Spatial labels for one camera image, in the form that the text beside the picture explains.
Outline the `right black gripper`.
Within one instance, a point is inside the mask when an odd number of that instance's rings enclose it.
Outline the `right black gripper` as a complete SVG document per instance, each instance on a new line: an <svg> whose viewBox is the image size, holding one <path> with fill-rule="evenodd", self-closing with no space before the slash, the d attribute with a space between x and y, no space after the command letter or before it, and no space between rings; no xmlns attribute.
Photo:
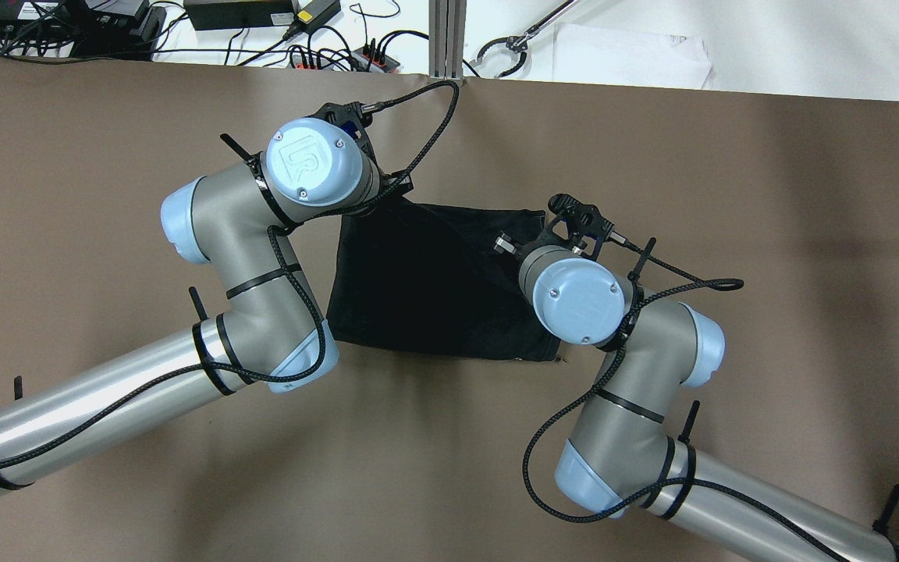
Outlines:
<svg viewBox="0 0 899 562"><path fill-rule="evenodd" d="M533 240L520 242L514 240L506 233L501 233L493 244L493 251L503 255L511 255L518 263L532 263L535 259L539 259L546 248L552 246L552 235L542 232Z"/></svg>

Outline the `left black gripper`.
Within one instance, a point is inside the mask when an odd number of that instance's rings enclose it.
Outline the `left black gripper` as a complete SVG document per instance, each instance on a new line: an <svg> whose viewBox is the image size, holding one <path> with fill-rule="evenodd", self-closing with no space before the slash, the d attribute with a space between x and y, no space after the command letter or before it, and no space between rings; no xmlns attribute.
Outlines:
<svg viewBox="0 0 899 562"><path fill-rule="evenodd" d="M381 186L379 186L378 194L375 196L375 203L377 205L385 204L387 201L406 196L413 189L414 183L410 173L385 175L382 178Z"/></svg>

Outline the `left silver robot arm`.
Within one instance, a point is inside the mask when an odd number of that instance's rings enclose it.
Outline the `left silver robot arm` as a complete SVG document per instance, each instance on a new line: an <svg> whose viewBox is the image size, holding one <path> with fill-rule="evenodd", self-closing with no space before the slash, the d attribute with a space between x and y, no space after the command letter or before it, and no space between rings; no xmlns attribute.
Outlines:
<svg viewBox="0 0 899 562"><path fill-rule="evenodd" d="M368 124L361 110L329 106L282 125L254 154L222 135L240 162L172 192L160 216L182 259L213 266L229 309L0 407L0 497L254 382L288 392L336 365L288 237L395 186Z"/></svg>

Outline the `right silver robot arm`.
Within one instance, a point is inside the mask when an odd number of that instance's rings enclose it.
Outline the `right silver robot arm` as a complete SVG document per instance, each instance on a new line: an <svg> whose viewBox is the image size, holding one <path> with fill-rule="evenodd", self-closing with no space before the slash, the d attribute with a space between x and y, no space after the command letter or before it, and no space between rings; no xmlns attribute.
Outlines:
<svg viewBox="0 0 899 562"><path fill-rule="evenodd" d="M654 242L606 239L638 253L627 276L591 259L577 240L550 232L528 244L506 234L495 242L496 251L520 260L521 291L540 324L565 342L606 353L592 386L535 432L522 460L528 470L546 430L577 411L554 480L586 515L563 513L528 487L535 504L577 523L639 507L752 561L899 561L899 542L887 527L899 487L881 517L862 525L697 451L693 416L678 437L665 431L675 395L706 384L725 352L721 328L677 295L742 283L693 277L653 293L639 280Z"/></svg>

